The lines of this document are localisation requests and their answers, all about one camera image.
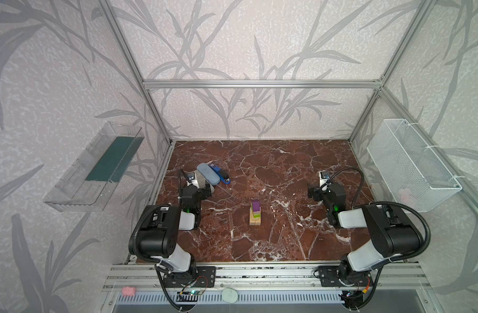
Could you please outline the purple block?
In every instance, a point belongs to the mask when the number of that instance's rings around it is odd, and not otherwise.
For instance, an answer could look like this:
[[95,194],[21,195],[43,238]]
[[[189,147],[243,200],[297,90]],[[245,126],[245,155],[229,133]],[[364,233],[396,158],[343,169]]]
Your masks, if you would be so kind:
[[260,201],[252,200],[252,211],[254,212],[254,214],[257,214],[257,213],[261,212]]

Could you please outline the wood block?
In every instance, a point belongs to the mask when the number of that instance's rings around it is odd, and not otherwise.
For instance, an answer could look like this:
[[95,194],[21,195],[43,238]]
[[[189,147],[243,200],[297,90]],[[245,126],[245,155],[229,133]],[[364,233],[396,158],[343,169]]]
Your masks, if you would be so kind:
[[261,217],[255,219],[255,218],[253,217],[253,211],[252,211],[252,209],[249,210],[249,225],[250,225],[250,226],[259,226],[259,225],[261,225]]

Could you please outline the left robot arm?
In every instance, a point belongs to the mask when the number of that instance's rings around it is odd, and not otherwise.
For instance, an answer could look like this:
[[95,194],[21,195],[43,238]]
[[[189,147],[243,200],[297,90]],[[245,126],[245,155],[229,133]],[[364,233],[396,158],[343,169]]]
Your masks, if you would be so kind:
[[180,231],[196,230],[201,223],[201,202],[214,188],[190,184],[180,188],[179,205],[146,206],[129,240],[130,254],[145,262],[154,262],[158,271],[169,276],[193,280],[197,266],[192,254],[178,244]]

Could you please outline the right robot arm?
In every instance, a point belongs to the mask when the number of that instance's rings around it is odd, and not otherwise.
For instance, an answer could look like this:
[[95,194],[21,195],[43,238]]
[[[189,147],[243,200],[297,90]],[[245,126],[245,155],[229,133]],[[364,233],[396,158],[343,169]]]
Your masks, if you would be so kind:
[[308,197],[322,202],[329,223],[336,228],[366,228],[370,240],[343,257],[341,276],[381,269],[414,258],[431,242],[427,221],[411,207],[397,202],[371,202],[347,209],[345,188],[337,183],[309,186]]

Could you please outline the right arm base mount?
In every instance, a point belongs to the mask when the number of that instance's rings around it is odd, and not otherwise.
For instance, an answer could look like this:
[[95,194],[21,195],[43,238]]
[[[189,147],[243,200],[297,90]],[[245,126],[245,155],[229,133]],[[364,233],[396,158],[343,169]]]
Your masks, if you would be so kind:
[[369,288],[374,284],[369,271],[356,272],[344,265],[319,266],[313,276],[319,279],[322,287]]

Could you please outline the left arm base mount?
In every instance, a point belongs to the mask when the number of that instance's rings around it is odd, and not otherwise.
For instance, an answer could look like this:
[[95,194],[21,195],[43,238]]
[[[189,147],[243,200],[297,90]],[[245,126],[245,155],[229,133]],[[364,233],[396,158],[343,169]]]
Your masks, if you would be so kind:
[[216,270],[214,266],[191,267],[187,272],[171,273],[163,276],[163,285],[166,288],[182,288],[195,286],[198,288],[212,288],[215,284]]

